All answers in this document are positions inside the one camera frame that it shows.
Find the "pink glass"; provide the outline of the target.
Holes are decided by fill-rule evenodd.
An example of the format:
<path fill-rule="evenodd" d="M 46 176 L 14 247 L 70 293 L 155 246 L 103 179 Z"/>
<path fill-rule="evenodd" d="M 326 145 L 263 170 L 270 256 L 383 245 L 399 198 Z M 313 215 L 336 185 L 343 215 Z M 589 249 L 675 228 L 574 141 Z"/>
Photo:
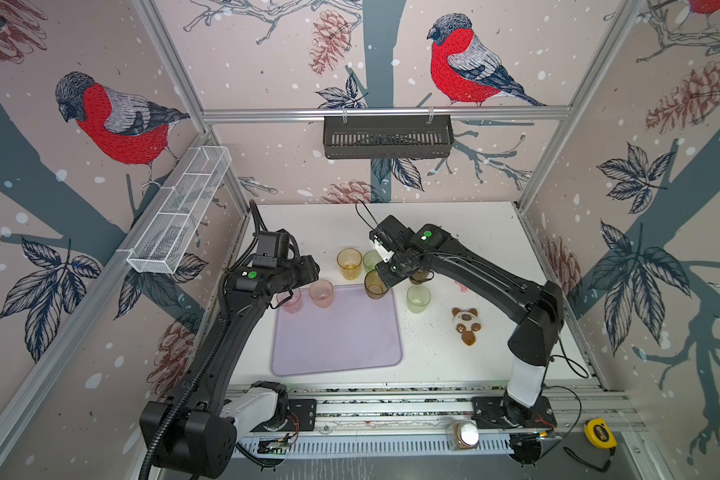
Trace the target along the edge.
<path fill-rule="evenodd" d="M 303 307 L 302 290 L 293 289 L 278 293 L 277 307 L 289 314 L 298 313 Z"/>
<path fill-rule="evenodd" d="M 309 295 L 317 307 L 326 309 L 333 303 L 334 286 L 328 280 L 319 279 L 310 285 Z"/>

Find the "olive amber glass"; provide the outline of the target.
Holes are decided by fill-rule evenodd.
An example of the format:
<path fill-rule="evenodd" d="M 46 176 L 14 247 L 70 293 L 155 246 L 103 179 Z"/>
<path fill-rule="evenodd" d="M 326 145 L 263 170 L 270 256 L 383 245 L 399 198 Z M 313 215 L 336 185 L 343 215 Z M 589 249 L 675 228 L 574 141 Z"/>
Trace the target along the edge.
<path fill-rule="evenodd" d="M 388 287 L 384 284 L 376 269 L 366 273 L 364 288 L 366 295 L 373 300 L 383 298 L 388 292 Z"/>

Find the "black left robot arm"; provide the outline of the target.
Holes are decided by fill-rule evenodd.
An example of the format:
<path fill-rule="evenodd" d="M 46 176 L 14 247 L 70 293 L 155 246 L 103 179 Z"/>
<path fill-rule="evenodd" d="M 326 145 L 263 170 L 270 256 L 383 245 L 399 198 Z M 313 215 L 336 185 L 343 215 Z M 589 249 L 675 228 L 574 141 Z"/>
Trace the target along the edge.
<path fill-rule="evenodd" d="M 219 308 L 208 335 L 181 382 L 141 413 L 147 446 L 141 479 L 155 467 L 216 479 L 238 450 L 239 437 L 260 425 L 280 427 L 287 421 L 287 389 L 271 381 L 253 383 L 229 404 L 231 416 L 222 414 L 232 373 L 258 321 L 319 278 L 318 264 L 301 254 L 287 230 L 268 230 L 256 202 L 249 203 L 249 210 L 253 240 L 218 283 Z"/>

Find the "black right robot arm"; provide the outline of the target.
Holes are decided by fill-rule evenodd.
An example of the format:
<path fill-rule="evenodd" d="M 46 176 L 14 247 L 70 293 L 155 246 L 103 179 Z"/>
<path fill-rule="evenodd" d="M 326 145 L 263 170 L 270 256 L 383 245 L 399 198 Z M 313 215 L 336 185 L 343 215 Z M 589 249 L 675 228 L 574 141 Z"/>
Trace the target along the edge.
<path fill-rule="evenodd" d="M 540 285 L 512 274 L 434 224 L 413 231 L 390 215 L 370 231 L 369 239 L 382 256 L 377 271 L 386 287 L 419 271 L 434 272 L 466 286 L 516 324 L 507 342 L 514 360 L 502 407 L 511 423 L 527 419 L 541 397 L 564 325 L 562 288 L 553 281 Z"/>

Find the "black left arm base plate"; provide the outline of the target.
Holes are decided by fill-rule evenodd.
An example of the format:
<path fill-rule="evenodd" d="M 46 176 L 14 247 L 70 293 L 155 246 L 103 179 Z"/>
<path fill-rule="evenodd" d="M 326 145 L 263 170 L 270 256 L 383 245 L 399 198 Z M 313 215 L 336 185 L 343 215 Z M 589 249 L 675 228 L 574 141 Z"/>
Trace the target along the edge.
<path fill-rule="evenodd" d="M 315 429 L 317 401 L 315 399 L 292 399 L 288 403 L 285 420 L 277 425 L 262 423 L 254 432 L 312 432 Z"/>

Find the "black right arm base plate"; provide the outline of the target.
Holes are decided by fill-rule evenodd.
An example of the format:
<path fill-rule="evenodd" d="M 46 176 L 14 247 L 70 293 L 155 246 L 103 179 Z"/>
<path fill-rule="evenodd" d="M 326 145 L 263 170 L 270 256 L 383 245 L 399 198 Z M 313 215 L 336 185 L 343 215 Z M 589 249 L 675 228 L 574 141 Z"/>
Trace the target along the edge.
<path fill-rule="evenodd" d="M 550 430 L 557 427 L 551 404 L 545 396 L 539 396 L 532 407 L 504 396 L 473 397 L 471 405 L 471 419 L 479 429 Z"/>

